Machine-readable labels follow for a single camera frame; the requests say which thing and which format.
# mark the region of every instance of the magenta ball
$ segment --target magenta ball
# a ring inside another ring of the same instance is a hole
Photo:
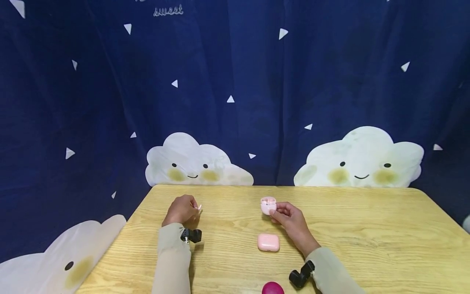
[[[261,294],[284,294],[284,290],[282,289],[281,285],[276,282],[267,282]]]

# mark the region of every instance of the finger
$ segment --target finger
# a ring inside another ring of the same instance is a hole
[[[289,215],[290,213],[287,209],[284,208],[278,208],[277,211],[285,215]]]
[[[199,213],[199,210],[197,209],[197,207],[192,207],[192,208],[191,208],[191,213],[192,213],[193,215],[197,215],[197,214]]]
[[[292,215],[295,211],[300,211],[300,209],[293,206],[289,202],[278,202],[276,203],[276,205],[277,205],[277,208],[282,208],[282,209],[285,209],[287,212],[289,212],[287,213],[288,215]]]
[[[274,209],[271,209],[269,211],[269,214],[275,219],[277,220],[281,225],[284,225],[286,223],[286,221],[289,219],[289,217],[285,214],[282,214],[280,212],[278,212],[277,210],[274,210]]]
[[[197,202],[193,195],[184,194],[181,197],[184,198],[184,200],[189,201],[192,207],[197,207]]]
[[[194,207],[194,208],[197,208],[197,207],[198,207],[197,202],[196,202],[196,199],[193,198],[193,199],[191,200],[191,206]]]

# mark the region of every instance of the wooden table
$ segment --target wooden table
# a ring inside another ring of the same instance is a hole
[[[262,216],[259,200],[266,195],[301,208],[314,236],[368,293],[470,293],[470,237],[419,190],[175,185],[150,191],[77,293],[150,293],[157,231],[182,194],[203,205],[204,245],[192,245],[194,294],[259,294],[271,280],[296,293],[288,276],[303,260]],[[280,236],[279,252],[257,249],[263,232]],[[299,292],[314,293],[312,283]]]

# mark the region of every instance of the cloud smile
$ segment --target cloud smile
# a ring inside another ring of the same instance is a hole
[[[369,176],[369,175],[367,175],[367,176],[365,176],[365,177],[363,177],[363,178],[360,178],[360,177],[358,177],[358,176],[355,175],[354,177],[355,177],[356,179],[364,180],[364,179],[367,178],[368,176]]]

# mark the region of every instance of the black clip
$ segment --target black clip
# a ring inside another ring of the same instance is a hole
[[[201,242],[202,236],[203,232],[201,230],[190,230],[188,228],[185,228],[183,233],[181,234],[180,239],[185,243],[189,243],[189,241],[197,243]]]
[[[314,270],[315,265],[312,261],[309,260],[300,269],[300,273],[297,270],[293,270],[290,272],[289,281],[294,284],[296,288],[303,288]]]

